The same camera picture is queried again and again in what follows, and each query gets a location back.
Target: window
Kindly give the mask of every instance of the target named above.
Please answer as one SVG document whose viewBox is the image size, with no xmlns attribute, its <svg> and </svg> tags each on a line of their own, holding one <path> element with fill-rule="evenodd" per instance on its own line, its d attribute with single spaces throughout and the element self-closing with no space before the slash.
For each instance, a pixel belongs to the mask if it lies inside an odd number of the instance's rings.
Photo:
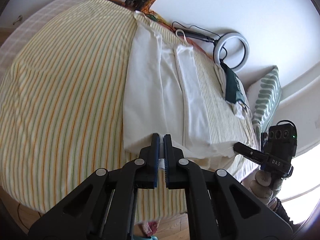
<svg viewBox="0 0 320 240">
<path fill-rule="evenodd" d="M 277 197 L 284 200 L 290 220 L 298 224 L 309 217 L 320 198 L 320 145 L 292 159 L 291 164 L 293 174 L 284 180 Z"/>
</svg>

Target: striped pillow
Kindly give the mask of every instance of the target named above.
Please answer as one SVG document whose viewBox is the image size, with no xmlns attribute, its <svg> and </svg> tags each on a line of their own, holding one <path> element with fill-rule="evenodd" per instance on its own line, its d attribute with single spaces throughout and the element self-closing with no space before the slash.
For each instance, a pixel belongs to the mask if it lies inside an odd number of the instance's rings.
<svg viewBox="0 0 320 240">
<path fill-rule="evenodd" d="M 281 98 L 278 67 L 250 86 L 247 98 L 252 111 L 252 125 L 259 145 L 261 133 L 268 132 Z"/>
</svg>

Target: fabric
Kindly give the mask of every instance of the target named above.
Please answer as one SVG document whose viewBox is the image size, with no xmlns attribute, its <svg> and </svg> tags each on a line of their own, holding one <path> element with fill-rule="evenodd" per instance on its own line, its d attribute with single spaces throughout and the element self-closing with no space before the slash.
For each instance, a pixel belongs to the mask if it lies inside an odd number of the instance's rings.
<svg viewBox="0 0 320 240">
<path fill-rule="evenodd" d="M 0 82 L 20 50 L 47 22 L 83 1 L 86 0 L 54 0 L 24 20 L 0 48 Z"/>
<path fill-rule="evenodd" d="M 256 175 L 257 171 L 260 170 L 260 166 L 258 166 L 255 170 L 253 170 L 248 176 L 246 176 L 242 181 L 241 184 L 244 186 L 246 189 L 250 189 L 249 185 L 250 182 L 255 180 L 254 176 Z"/>
<path fill-rule="evenodd" d="M 140 227 L 141 231 L 147 237 L 151 237 L 152 235 L 154 235 L 157 232 L 159 223 L 160 223 L 160 220 L 151 221 L 151 222 L 143 222 L 143 223 L 139 224 L 139 227 Z"/>
<path fill-rule="evenodd" d="M 280 199 L 277 199 L 277 205 L 274 209 L 274 212 L 281 217 L 284 221 L 286 221 L 290 227 L 292 228 L 292 231 L 295 233 L 301 226 L 301 224 L 294 225 L 293 221 L 290 220 L 290 217 L 288 216 L 287 212 L 285 211 L 284 207 L 282 206 L 282 203 Z"/>
<path fill-rule="evenodd" d="M 148 238 L 143 238 L 143 237 L 140 237 L 140 236 L 133 236 L 133 240 L 158 240 L 158 237 L 156 236 L 151 236 L 151 237 L 148 237 Z"/>
<path fill-rule="evenodd" d="M 124 149 L 138 155 L 159 133 L 171 134 L 185 157 L 233 157 L 232 149 L 212 144 L 193 47 L 167 44 L 137 23 L 124 92 Z"/>
<path fill-rule="evenodd" d="M 244 88 L 237 75 L 225 63 L 221 62 L 221 67 L 216 66 L 223 97 L 231 105 L 233 113 L 240 119 L 245 119 L 250 110 L 248 100 L 245 96 Z"/>
<path fill-rule="evenodd" d="M 255 196 L 268 207 L 272 206 L 273 200 L 281 190 L 282 178 L 275 179 L 271 184 L 271 173 L 259 170 L 249 184 L 250 190 Z"/>
<path fill-rule="evenodd" d="M 80 0 L 68 1 L 77 3 Z M 95 169 L 120 168 L 136 158 L 125 153 L 122 145 L 124 81 L 136 29 L 133 13 L 105 0 L 89 0 L 45 25 L 64 6 L 54 1 L 44 7 L 0 48 L 0 67 L 6 69 L 12 63 L 0 88 L 0 183 L 14 199 L 40 212 L 48 211 Z M 164 40 L 183 44 L 159 24 L 152 22 L 152 27 Z M 15 48 L 25 44 L 17 55 Z M 61 61 L 68 50 L 68 58 L 79 59 L 80 64 Z M 41 63 L 53 54 L 56 61 Z M 104 64 L 98 61 L 100 55 L 106 59 Z M 212 141 L 241 141 L 254 147 L 250 119 L 234 117 L 221 96 L 212 61 L 198 51 L 194 51 L 194 59 Z M 67 76 L 68 82 L 58 82 Z M 58 135 L 60 127 L 63 132 Z M 97 140 L 95 149 L 89 145 L 90 138 Z M 210 166 L 208 159 L 198 161 Z M 250 173 L 251 165 L 237 155 L 228 172 L 238 179 Z M 138 191 L 136 221 L 185 212 L 183 191 L 166 190 L 164 180 L 164 172 L 159 171 L 156 190 Z"/>
<path fill-rule="evenodd" d="M 281 91 L 277 67 L 251 85 L 247 91 L 249 105 L 252 106 L 252 125 L 259 145 L 261 145 L 261 133 L 269 131 L 280 103 Z"/>
</svg>

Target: hand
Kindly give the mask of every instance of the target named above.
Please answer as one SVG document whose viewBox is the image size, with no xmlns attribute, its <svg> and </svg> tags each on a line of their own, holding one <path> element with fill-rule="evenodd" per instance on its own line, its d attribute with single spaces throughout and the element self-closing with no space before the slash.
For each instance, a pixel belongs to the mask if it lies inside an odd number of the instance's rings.
<svg viewBox="0 0 320 240">
<path fill-rule="evenodd" d="M 257 171 L 254 176 L 255 180 L 251 181 L 249 187 L 255 196 L 270 208 L 274 205 L 274 199 L 279 193 L 282 186 L 282 178 L 275 179 L 270 187 L 272 178 L 271 173 L 266 171 Z"/>
</svg>

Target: wooden floor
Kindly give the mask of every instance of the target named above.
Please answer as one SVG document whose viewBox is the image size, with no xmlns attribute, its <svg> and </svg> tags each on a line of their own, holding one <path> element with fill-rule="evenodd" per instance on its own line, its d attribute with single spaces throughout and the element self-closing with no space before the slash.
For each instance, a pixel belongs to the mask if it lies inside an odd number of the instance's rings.
<svg viewBox="0 0 320 240">
<path fill-rule="evenodd" d="M 137 225 L 134 227 L 134 234 L 136 236 L 143 236 Z M 188 215 L 183 214 L 169 219 L 162 219 L 154 235 L 161 240 L 190 239 Z"/>
<path fill-rule="evenodd" d="M 0 47 L 13 31 L 14 29 L 0 28 Z"/>
<path fill-rule="evenodd" d="M 0 187 L 0 198 L 14 221 L 25 233 L 28 233 L 28 229 L 32 224 L 42 216 L 39 212 L 31 210 L 13 200 L 2 187 Z M 138 225 L 134 227 L 134 234 L 143 237 Z M 155 236 L 161 240 L 190 239 L 187 214 L 162 219 Z"/>
</svg>

